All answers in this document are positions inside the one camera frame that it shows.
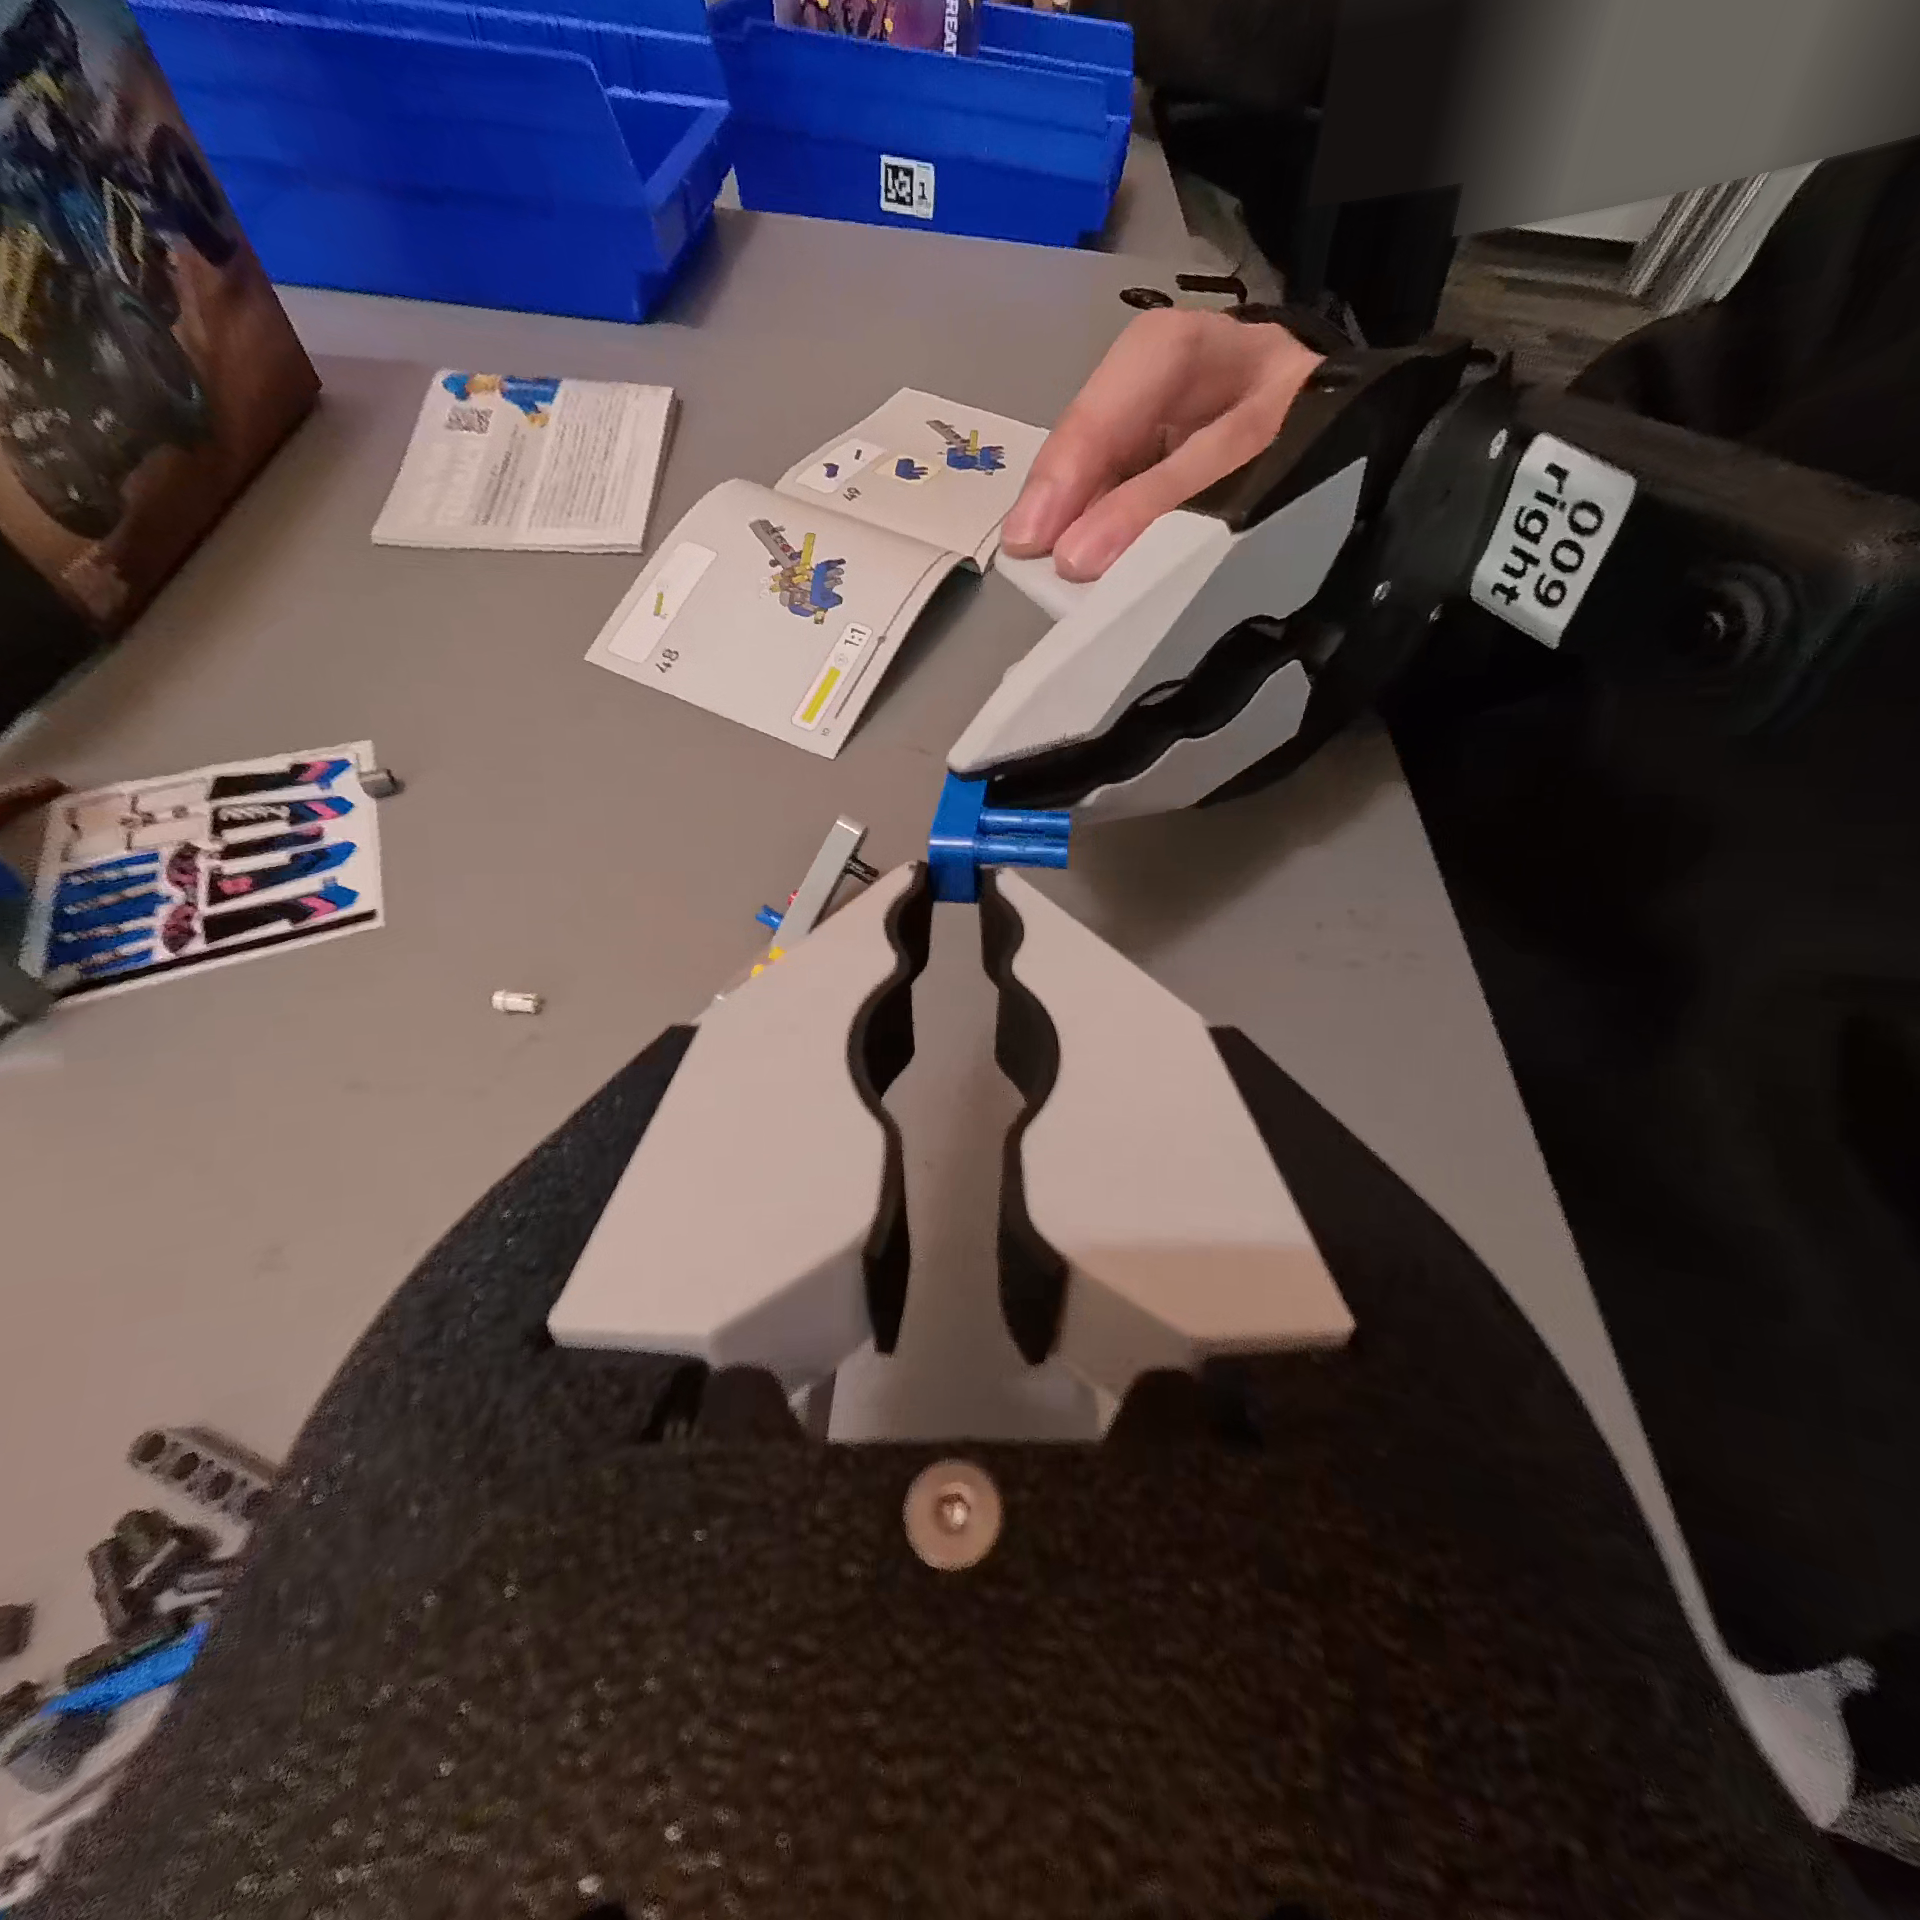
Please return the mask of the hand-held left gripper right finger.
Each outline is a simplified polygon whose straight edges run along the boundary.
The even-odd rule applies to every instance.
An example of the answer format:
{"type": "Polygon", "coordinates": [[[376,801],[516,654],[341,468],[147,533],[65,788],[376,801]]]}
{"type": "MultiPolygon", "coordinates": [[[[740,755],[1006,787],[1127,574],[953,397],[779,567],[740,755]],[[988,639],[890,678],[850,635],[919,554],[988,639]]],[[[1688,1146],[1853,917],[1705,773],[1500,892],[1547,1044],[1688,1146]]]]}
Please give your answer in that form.
{"type": "Polygon", "coordinates": [[[983,882],[1006,1434],[1099,1434],[1145,1375],[1354,1338],[1213,1030],[1016,873],[983,882]]]}

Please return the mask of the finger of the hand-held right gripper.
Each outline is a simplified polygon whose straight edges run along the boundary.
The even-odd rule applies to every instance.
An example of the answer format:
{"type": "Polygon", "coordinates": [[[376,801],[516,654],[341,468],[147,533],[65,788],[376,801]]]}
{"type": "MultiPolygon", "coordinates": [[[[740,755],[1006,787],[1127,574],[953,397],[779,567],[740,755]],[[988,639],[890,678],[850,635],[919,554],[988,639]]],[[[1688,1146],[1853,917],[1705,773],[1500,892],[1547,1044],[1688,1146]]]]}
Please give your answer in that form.
{"type": "Polygon", "coordinates": [[[1365,458],[1335,468],[1261,522],[1165,514],[1115,567],[1046,588],[1050,631],[1006,668],[950,751],[1001,803],[1067,807],[1170,720],[1227,717],[1296,655],[1258,620],[1309,606],[1354,536],[1365,458]]]}
{"type": "Polygon", "coordinates": [[[1067,803],[1073,825],[1153,820],[1207,803],[1273,751],[1296,745],[1313,695],[1309,663],[1285,655],[1227,717],[1170,720],[1121,769],[1067,803]]]}

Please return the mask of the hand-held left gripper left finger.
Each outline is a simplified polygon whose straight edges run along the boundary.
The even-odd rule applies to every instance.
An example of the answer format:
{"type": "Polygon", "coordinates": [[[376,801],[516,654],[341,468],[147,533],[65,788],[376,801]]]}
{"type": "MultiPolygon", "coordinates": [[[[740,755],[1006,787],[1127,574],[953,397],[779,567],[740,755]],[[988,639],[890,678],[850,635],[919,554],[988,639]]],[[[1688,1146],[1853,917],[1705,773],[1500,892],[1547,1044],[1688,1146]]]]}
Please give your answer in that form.
{"type": "Polygon", "coordinates": [[[553,1347],[754,1370],[830,1429],[839,1370],[903,1321],[884,1094],[915,1059],[929,906],[926,861],[891,867],[704,1009],[548,1318],[553,1347]]]}

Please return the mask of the blue lego beam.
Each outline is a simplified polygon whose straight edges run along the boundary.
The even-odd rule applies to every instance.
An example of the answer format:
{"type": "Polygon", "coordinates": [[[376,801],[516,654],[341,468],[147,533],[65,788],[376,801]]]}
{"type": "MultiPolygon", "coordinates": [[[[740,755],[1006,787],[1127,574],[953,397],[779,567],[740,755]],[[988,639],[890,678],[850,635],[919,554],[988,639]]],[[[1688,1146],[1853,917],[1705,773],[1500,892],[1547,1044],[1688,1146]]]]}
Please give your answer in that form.
{"type": "Polygon", "coordinates": [[[926,837],[926,873],[939,903],[976,903],[979,831],[988,812],[988,782],[950,769],[926,837]]]}

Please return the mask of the blue yellow lego assembly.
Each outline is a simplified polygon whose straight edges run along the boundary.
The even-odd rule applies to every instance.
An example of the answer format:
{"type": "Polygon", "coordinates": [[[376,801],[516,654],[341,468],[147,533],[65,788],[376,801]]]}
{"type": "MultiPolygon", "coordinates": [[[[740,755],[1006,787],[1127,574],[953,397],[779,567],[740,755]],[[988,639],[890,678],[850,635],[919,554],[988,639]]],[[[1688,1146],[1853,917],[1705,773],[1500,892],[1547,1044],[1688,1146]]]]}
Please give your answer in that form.
{"type": "Polygon", "coordinates": [[[862,892],[877,882],[877,868],[862,858],[868,826],[853,817],[835,817],[819,849],[812,855],[802,883],[782,903],[762,903],[754,921],[768,942],[761,955],[748,963],[745,979],[772,970],[785,961],[806,937],[812,937],[825,917],[841,903],[841,896],[862,892]]]}

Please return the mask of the pile of lego pieces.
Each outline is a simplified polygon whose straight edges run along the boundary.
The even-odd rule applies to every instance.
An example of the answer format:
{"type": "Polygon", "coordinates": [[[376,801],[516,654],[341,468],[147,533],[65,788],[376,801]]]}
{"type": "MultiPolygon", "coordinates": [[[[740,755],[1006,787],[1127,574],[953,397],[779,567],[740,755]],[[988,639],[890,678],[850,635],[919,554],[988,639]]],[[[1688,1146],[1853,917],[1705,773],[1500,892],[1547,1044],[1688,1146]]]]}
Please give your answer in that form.
{"type": "Polygon", "coordinates": [[[5,1815],[52,1821],[103,1791],[205,1647],[277,1461],[217,1426],[141,1426],[141,1496],[83,1551],[99,1627],[50,1676],[5,1684],[5,1815]]]}

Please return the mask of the person's right forearm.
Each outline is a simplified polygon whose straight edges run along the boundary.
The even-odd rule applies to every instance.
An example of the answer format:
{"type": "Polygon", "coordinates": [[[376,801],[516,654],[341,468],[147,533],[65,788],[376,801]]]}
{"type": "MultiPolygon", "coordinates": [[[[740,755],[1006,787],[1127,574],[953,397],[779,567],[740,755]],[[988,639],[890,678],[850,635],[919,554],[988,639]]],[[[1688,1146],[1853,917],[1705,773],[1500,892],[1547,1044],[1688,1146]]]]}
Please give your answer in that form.
{"type": "Polygon", "coordinates": [[[1726,297],[1575,392],[1918,501],[1918,139],[1820,159],[1726,297]]]}

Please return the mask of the lego sticker sheet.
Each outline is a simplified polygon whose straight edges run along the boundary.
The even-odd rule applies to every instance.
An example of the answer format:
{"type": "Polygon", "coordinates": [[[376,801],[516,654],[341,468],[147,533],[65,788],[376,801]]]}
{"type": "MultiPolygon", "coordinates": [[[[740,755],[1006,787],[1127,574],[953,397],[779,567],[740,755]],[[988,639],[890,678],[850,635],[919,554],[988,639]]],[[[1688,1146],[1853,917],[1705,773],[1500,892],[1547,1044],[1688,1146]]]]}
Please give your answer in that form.
{"type": "Polygon", "coordinates": [[[373,740],[109,782],[46,807],[24,966],[61,1003],[380,931],[373,740]]]}

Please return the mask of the lego set box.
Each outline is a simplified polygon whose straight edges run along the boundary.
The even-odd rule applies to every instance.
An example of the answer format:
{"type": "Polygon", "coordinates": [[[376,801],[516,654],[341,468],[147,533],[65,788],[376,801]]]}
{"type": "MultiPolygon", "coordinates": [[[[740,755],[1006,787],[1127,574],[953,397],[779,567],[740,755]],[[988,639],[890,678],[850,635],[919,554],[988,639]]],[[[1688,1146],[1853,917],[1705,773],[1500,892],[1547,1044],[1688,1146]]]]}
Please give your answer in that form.
{"type": "Polygon", "coordinates": [[[128,4],[5,4],[5,727],[310,418],[306,359],[128,4]]]}

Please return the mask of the person's right hand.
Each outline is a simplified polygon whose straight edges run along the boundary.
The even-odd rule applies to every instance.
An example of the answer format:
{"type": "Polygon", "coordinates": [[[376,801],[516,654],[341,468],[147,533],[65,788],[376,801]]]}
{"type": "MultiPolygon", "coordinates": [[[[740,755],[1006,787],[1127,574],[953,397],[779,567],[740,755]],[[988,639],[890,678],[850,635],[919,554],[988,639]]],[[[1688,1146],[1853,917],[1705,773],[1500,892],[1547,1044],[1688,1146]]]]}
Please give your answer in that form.
{"type": "Polygon", "coordinates": [[[1258,458],[1321,359],[1279,323],[1137,315],[1050,426],[1001,554],[1098,581],[1153,520],[1258,458]]]}

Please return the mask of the open instruction booklet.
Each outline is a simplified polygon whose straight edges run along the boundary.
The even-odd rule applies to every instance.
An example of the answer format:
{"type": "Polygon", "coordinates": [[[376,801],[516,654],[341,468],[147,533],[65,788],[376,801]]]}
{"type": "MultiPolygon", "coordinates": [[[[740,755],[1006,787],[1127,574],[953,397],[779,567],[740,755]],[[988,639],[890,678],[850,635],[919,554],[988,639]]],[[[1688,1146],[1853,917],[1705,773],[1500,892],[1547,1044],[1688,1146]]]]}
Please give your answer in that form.
{"type": "Polygon", "coordinates": [[[588,663],[835,758],[950,577],[983,577],[1043,426],[901,392],[776,485],[700,498],[588,663]]]}

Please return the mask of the blue storage bin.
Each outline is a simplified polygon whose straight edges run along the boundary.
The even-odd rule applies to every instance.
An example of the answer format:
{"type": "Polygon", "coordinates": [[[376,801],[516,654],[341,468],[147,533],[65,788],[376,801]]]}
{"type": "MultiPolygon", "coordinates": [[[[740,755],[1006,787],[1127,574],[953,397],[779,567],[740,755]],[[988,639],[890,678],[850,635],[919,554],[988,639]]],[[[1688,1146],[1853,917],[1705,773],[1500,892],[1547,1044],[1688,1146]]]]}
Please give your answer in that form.
{"type": "Polygon", "coordinates": [[[275,282],[644,323],[715,224],[704,4],[136,4],[275,282]]]}
{"type": "Polygon", "coordinates": [[[1134,30],[1025,4],[929,4],[926,38],[847,34],[890,4],[711,4],[740,205],[839,224],[1091,245],[1134,124],[1134,30]]]}

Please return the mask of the white text leaflet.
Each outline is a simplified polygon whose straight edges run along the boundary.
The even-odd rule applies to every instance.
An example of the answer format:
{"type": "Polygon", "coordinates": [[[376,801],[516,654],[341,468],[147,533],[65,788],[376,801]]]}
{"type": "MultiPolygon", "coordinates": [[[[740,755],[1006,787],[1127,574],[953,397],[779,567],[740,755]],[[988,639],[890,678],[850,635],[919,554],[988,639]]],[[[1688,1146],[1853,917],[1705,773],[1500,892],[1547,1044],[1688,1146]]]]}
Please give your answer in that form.
{"type": "Polygon", "coordinates": [[[672,387],[429,380],[376,548],[444,554],[643,554],[678,426],[672,387]]]}

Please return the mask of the purple printed box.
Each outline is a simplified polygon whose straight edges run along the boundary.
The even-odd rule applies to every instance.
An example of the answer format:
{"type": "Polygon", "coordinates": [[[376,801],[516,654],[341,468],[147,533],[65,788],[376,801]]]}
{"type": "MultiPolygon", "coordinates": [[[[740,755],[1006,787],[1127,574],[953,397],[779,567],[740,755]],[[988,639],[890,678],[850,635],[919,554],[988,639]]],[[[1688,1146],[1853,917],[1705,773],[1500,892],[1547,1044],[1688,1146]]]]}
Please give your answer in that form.
{"type": "Polygon", "coordinates": [[[983,4],[776,4],[779,25],[915,55],[976,56],[983,4]]]}

